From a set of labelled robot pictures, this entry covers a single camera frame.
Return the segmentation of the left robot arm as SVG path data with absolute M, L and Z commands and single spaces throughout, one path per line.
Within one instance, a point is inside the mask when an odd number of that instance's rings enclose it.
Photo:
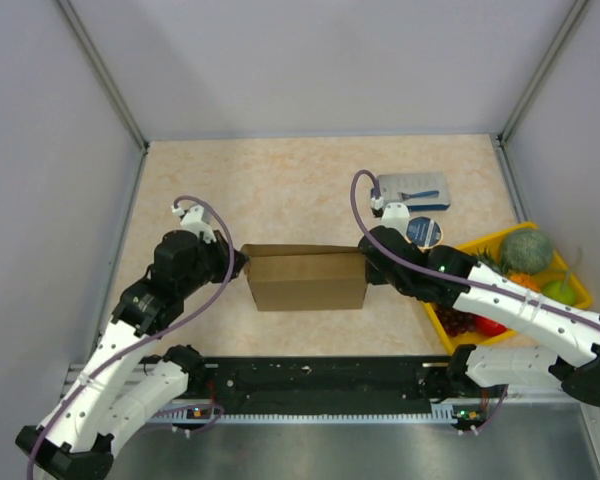
M 122 388 L 159 340 L 219 299 L 244 263 L 228 230 L 166 233 L 144 275 L 121 294 L 67 393 L 43 420 L 18 433 L 27 478 L 104 479 L 122 448 L 162 407 L 182 394 L 200 394 L 207 374 L 187 346 L 171 348 L 147 379 L 128 392 Z

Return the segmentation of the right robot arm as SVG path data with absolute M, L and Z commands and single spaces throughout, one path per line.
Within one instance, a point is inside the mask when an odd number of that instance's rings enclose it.
M 484 317 L 537 342 L 511 350 L 461 348 L 446 372 L 454 393 L 526 384 L 559 388 L 600 407 L 600 313 L 522 287 L 454 247 L 423 252 L 394 228 L 365 230 L 358 247 L 400 294 Z

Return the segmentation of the brown cardboard box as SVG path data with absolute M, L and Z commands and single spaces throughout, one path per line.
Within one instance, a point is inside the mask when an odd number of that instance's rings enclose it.
M 244 267 L 261 312 L 341 311 L 363 308 L 366 259 L 356 247 L 246 244 Z

